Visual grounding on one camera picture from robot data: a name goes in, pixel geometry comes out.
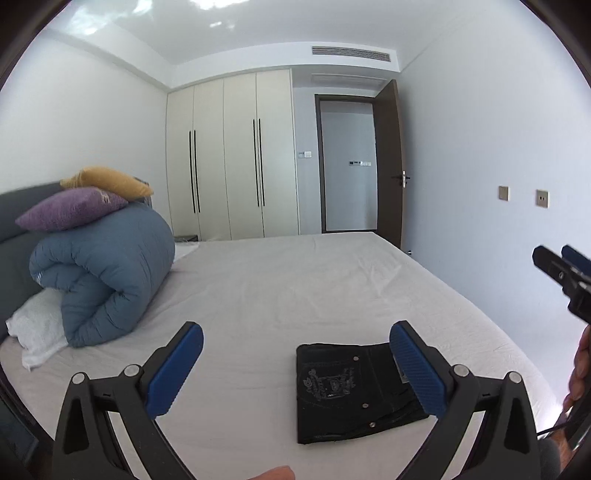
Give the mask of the person's right hand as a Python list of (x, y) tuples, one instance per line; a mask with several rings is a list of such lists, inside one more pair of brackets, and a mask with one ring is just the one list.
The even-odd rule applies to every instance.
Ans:
[(574, 357), (574, 369), (572, 371), (568, 394), (563, 402), (563, 411), (567, 412), (579, 401), (585, 393), (585, 382), (590, 371), (590, 326), (587, 326), (580, 338), (577, 352)]

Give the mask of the person's left hand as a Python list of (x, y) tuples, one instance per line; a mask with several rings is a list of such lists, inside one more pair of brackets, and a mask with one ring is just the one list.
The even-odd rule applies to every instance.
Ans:
[(294, 480), (295, 478), (296, 475), (294, 475), (294, 471), (290, 467), (280, 466), (263, 472), (249, 480)]

